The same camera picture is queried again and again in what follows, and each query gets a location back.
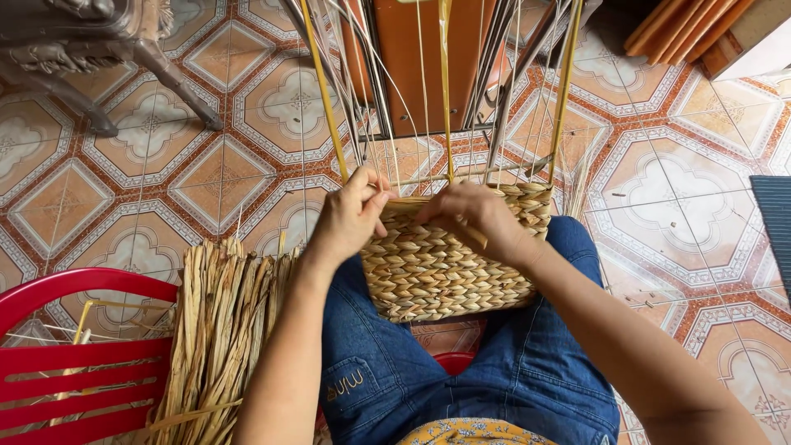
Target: yellow floral shirt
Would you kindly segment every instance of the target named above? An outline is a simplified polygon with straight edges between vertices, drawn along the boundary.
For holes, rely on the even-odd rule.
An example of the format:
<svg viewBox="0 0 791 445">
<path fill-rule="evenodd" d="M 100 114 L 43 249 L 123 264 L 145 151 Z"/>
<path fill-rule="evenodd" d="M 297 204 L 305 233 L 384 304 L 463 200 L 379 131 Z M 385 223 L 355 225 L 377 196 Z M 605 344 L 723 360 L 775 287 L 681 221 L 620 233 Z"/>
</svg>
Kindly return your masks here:
<svg viewBox="0 0 791 445">
<path fill-rule="evenodd" d="M 504 420 L 460 417 L 429 422 L 398 445 L 558 445 Z"/>
</svg>

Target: tiled floor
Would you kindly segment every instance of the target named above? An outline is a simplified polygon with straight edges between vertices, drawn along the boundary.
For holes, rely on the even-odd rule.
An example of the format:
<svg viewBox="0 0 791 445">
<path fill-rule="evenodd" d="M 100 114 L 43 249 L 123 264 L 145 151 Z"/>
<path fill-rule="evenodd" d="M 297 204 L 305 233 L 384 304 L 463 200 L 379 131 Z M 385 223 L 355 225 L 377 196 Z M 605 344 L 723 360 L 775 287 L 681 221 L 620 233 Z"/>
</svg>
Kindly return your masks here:
<svg viewBox="0 0 791 445">
<path fill-rule="evenodd" d="M 206 130 L 133 63 L 66 75 L 122 129 L 113 139 L 86 134 L 85 120 L 57 99 L 0 79 L 0 291 L 84 266 L 175 283 L 184 247 L 237 231 L 248 249 L 274 253 L 280 230 L 287 248 L 305 242 L 324 195 L 339 186 L 316 73 L 278 2 L 172 4 L 176 25 L 164 48 L 223 115 L 225 130 Z M 621 56 L 624 36 L 597 24 L 607 20 L 598 14 L 580 35 L 560 166 L 573 175 L 582 159 L 589 167 L 583 219 L 607 289 L 697 357 L 773 443 L 789 445 L 791 308 L 748 177 L 791 174 L 791 74 L 710 84 L 692 65 L 648 67 Z M 558 83 L 538 67 L 520 80 L 506 132 L 511 162 L 525 147 L 547 153 L 547 125 L 531 126 L 536 113 L 554 109 L 554 92 L 539 97 L 544 79 Z M 343 121 L 337 105 L 335 118 Z M 441 141 L 397 141 L 395 157 L 377 146 L 382 170 L 394 175 L 398 166 L 402 178 L 444 171 Z M 454 140 L 459 170 L 485 162 L 483 138 L 472 148 L 468 141 Z M 350 146 L 347 153 L 353 162 Z M 73 329 L 82 302 L 99 297 L 140 302 L 71 295 L 36 311 L 16 334 L 66 340 L 44 325 Z M 88 323 L 96 334 L 138 337 L 146 334 L 138 323 L 157 317 L 95 310 Z M 473 350 L 480 330 L 451 323 L 414 333 L 438 353 Z M 622 408 L 619 442 L 645 443 Z"/>
</svg>

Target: right hand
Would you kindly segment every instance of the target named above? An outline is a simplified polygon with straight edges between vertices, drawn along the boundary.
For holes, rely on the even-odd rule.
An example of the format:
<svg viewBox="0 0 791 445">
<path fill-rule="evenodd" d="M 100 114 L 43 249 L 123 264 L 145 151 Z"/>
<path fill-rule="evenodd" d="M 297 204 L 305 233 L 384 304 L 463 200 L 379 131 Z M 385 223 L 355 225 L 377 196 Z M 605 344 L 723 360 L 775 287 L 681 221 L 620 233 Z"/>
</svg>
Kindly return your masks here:
<svg viewBox="0 0 791 445">
<path fill-rule="evenodd" d="M 482 246 L 460 220 L 486 237 Z M 414 217 L 417 224 L 432 224 L 453 232 L 476 253 L 516 267 L 539 256 L 540 242 L 513 217 L 505 201 L 484 186 L 465 181 L 436 194 Z"/>
</svg>

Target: braided water hyacinth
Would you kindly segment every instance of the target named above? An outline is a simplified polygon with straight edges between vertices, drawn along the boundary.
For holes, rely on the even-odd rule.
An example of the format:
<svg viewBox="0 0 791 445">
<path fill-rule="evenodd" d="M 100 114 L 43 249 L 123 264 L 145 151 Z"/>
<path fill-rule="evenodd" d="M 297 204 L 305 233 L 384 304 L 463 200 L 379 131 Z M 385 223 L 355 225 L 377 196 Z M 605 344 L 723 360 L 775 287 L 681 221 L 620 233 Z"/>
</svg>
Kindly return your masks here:
<svg viewBox="0 0 791 445">
<path fill-rule="evenodd" d="M 532 236 L 544 239 L 550 219 L 548 184 L 490 185 Z M 393 200 L 382 212 L 388 236 L 360 252 L 379 315 L 393 322 L 439 320 L 528 304 L 532 283 L 519 272 L 474 253 L 439 227 L 413 224 L 429 197 Z"/>
</svg>

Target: bundle of dried straw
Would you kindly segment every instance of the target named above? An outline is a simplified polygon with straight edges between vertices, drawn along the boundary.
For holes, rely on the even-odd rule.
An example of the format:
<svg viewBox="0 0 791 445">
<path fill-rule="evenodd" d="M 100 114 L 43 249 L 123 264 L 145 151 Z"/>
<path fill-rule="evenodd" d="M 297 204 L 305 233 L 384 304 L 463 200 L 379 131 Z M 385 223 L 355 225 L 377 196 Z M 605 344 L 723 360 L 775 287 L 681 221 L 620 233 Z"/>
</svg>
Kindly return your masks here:
<svg viewBox="0 0 791 445">
<path fill-rule="evenodd" d="M 236 238 L 184 253 L 171 371 L 148 443 L 230 443 L 244 389 L 274 327 L 297 248 L 244 254 Z"/>
</svg>

